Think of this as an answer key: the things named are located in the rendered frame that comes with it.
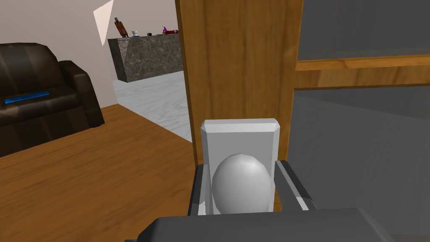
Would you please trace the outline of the dark marble kitchen counter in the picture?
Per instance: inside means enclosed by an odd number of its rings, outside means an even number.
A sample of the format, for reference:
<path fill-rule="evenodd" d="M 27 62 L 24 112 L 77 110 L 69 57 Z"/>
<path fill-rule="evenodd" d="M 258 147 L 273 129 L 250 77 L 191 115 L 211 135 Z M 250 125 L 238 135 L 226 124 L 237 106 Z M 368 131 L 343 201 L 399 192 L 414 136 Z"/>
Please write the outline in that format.
<path fill-rule="evenodd" d="M 183 70 L 178 30 L 129 37 L 123 23 L 114 19 L 121 37 L 107 41 L 118 80 L 129 83 Z"/>

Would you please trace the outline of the grey ball door knob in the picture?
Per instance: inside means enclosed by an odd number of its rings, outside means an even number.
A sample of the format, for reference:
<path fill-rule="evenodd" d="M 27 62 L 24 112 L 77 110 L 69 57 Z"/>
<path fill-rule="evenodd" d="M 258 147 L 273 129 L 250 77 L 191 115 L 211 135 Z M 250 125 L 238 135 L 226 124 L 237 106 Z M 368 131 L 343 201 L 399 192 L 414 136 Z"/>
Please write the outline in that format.
<path fill-rule="evenodd" d="M 279 133 L 273 118 L 202 123 L 199 215 L 273 211 Z"/>

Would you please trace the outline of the dark brown leather sofa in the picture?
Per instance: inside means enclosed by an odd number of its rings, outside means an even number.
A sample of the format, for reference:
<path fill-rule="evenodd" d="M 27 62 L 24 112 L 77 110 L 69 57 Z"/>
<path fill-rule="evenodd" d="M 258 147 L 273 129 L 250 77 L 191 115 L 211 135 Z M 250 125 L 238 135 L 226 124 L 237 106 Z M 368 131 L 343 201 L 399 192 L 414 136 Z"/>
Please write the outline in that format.
<path fill-rule="evenodd" d="M 0 44 L 0 157 L 103 124 L 87 72 L 41 44 Z"/>

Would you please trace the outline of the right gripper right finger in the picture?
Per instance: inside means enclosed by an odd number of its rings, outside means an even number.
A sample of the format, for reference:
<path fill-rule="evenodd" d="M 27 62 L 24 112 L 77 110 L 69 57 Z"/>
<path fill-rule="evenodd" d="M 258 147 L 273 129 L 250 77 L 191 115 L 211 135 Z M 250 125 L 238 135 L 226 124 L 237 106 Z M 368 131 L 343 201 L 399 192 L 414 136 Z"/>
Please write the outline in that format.
<path fill-rule="evenodd" d="M 282 211 L 317 209 L 298 176 L 285 160 L 275 161 L 275 187 Z"/>

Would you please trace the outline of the wooden door leaf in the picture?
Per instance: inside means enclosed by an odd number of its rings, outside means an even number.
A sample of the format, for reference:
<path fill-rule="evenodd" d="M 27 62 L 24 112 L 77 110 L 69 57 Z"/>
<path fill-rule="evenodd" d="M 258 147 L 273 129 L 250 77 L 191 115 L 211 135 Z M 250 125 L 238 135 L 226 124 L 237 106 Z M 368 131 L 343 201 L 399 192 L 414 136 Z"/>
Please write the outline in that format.
<path fill-rule="evenodd" d="M 207 119 L 275 118 L 288 154 L 295 90 L 430 86 L 430 55 L 298 60 L 304 0 L 175 0 L 195 165 Z"/>

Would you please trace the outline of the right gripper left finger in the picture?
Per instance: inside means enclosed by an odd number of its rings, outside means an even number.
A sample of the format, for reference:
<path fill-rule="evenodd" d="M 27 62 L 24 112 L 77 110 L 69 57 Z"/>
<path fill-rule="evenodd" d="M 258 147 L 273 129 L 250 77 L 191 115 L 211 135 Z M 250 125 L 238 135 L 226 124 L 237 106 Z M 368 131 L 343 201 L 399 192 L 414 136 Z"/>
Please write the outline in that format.
<path fill-rule="evenodd" d="M 198 165 L 188 208 L 188 216 L 211 214 L 210 171 L 208 164 Z"/>

